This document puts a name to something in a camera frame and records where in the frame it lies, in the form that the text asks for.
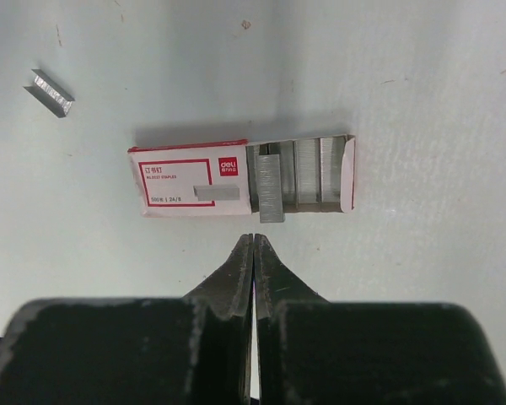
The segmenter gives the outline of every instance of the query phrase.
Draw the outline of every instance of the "red and white box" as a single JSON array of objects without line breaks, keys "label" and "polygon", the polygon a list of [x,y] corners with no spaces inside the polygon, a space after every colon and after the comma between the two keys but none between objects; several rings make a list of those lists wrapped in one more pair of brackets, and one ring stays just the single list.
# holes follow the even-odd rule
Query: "red and white box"
[{"label": "red and white box", "polygon": [[251,214],[246,144],[129,149],[143,216]]}]

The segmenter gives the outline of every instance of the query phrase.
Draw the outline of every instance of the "open cardboard box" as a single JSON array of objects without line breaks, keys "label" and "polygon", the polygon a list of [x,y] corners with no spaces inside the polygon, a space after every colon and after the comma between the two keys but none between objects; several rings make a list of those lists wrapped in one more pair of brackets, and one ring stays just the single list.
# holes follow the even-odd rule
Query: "open cardboard box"
[{"label": "open cardboard box", "polygon": [[263,154],[279,155],[285,212],[349,213],[355,150],[355,137],[341,135],[131,148],[128,154],[143,216],[174,217],[258,211],[256,157]]}]

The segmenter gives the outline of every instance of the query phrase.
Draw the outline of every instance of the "white table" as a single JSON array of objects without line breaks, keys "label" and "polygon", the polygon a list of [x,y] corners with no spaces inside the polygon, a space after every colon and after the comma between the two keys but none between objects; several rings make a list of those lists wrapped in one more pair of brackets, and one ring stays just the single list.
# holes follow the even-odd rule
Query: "white table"
[{"label": "white table", "polygon": [[[134,144],[341,132],[351,214],[139,215]],[[506,376],[506,0],[0,0],[0,333],[35,297],[183,295],[246,232],[329,300],[468,307]]]}]

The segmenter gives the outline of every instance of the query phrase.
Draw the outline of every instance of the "red border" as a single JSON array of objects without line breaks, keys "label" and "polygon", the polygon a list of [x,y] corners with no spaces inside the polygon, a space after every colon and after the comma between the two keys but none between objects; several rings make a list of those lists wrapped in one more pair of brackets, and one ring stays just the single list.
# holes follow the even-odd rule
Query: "red border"
[{"label": "red border", "polygon": [[208,142],[208,143],[190,143],[188,145],[176,145],[176,146],[159,146],[157,148],[139,148],[134,146],[133,148],[129,148],[127,152],[129,154],[135,152],[150,152],[153,150],[171,150],[171,149],[194,149],[194,148],[214,148],[220,146],[240,146],[246,145],[248,143],[247,139],[240,139],[238,141],[224,141],[224,142]]},{"label": "red border", "polygon": [[200,204],[151,204],[148,198],[148,188],[146,187],[146,179],[144,178],[144,165],[172,165],[177,163],[206,163],[208,173],[208,184],[212,185],[212,171],[210,170],[210,159],[183,159],[183,160],[160,160],[155,162],[138,162],[138,169],[141,171],[141,177],[143,178],[144,196],[146,197],[146,204],[149,207],[164,207],[164,208],[177,208],[177,207],[215,207],[216,202],[205,202]]}]

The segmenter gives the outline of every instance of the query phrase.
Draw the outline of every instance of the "red logo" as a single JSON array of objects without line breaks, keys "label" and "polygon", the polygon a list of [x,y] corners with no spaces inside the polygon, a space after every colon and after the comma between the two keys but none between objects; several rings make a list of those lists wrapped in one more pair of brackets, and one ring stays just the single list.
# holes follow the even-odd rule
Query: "red logo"
[{"label": "red logo", "polygon": [[219,158],[219,175],[238,175],[238,160],[236,158]]}]

